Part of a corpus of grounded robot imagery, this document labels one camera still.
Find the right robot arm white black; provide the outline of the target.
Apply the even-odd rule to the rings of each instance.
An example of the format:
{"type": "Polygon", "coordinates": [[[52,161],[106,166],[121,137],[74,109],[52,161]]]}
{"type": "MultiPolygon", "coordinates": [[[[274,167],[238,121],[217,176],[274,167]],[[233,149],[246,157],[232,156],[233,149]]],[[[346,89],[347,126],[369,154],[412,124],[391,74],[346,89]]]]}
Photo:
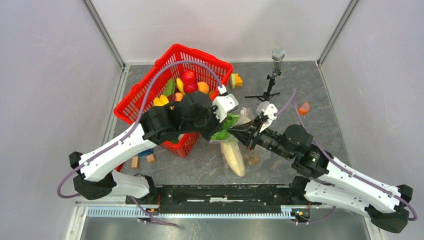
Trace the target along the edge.
{"type": "Polygon", "coordinates": [[[370,219],[376,227],[399,234],[409,222],[407,205],[413,189],[379,182],[345,165],[312,143],[302,125],[292,124],[284,133],[261,130],[259,121],[231,127],[228,132],[247,149],[260,146],[287,160],[299,174],[289,187],[295,204],[321,203],[343,208],[370,219]]]}

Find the brown longan bunch toy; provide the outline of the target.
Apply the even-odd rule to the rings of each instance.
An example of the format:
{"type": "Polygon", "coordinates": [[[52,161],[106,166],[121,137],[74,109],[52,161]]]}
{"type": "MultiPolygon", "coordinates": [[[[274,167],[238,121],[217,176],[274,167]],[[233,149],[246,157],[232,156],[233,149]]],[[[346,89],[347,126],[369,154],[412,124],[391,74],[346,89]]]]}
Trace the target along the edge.
{"type": "Polygon", "coordinates": [[[249,166],[255,166],[261,161],[261,158],[257,154],[246,154],[245,157],[249,166]]]}

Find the clear zip top bag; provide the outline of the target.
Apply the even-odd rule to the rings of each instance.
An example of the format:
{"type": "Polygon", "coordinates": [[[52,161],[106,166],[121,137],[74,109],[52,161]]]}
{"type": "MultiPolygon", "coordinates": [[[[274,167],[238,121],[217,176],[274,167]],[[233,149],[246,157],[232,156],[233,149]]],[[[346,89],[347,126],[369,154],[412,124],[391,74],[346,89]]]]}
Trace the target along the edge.
{"type": "Polygon", "coordinates": [[[253,167],[261,162],[260,155],[254,150],[248,150],[235,136],[228,132],[231,127],[236,127],[250,122],[254,118],[249,108],[243,107],[236,113],[229,113],[227,120],[218,131],[210,137],[210,142],[220,144],[221,153],[226,165],[238,177],[244,177],[247,167],[253,167]]]}

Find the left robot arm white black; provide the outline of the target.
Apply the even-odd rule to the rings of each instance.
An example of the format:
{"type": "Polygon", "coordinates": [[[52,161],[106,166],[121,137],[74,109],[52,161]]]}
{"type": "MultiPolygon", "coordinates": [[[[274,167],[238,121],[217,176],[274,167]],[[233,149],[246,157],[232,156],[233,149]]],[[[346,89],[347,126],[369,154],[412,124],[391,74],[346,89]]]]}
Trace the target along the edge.
{"type": "Polygon", "coordinates": [[[199,133],[210,139],[236,106],[231,94],[211,100],[208,95],[196,91],[180,101],[151,107],[105,145],[89,153],[69,155],[71,166],[77,172],[73,178],[74,189],[87,200],[123,195],[140,199],[145,204],[153,203],[157,190],[151,177],[126,175],[115,167],[138,153],[176,140],[182,134],[199,133]]]}

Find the napa cabbage toy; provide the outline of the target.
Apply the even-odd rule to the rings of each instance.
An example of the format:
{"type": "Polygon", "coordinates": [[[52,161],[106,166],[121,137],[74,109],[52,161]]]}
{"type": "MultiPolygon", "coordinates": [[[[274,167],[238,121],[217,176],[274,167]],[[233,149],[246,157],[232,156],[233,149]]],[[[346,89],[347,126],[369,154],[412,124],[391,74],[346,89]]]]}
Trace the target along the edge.
{"type": "Polygon", "coordinates": [[[250,120],[251,119],[245,115],[229,113],[226,121],[222,125],[222,130],[214,133],[210,137],[210,140],[215,142],[228,141],[232,137],[232,135],[228,132],[228,129],[245,124],[250,120]]]}

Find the small red apple toy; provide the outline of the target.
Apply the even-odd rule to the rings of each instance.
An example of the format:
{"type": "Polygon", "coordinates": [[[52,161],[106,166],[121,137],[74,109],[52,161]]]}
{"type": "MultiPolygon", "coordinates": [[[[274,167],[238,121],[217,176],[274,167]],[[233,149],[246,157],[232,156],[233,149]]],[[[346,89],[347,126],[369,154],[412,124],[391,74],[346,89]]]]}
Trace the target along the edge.
{"type": "Polygon", "coordinates": [[[183,91],[185,94],[190,94],[193,93],[195,91],[197,91],[198,88],[198,83],[195,81],[190,81],[190,82],[185,82],[183,84],[183,91]]]}

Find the white long radish toy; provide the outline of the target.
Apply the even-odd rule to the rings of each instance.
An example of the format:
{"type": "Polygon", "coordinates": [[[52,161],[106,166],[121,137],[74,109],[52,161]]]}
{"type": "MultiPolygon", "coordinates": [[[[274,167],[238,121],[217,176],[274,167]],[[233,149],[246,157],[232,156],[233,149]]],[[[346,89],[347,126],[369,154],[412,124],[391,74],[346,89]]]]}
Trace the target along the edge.
{"type": "Polygon", "coordinates": [[[246,167],[240,147],[237,142],[224,142],[220,144],[223,158],[231,170],[238,176],[243,177],[246,174],[246,167]]]}

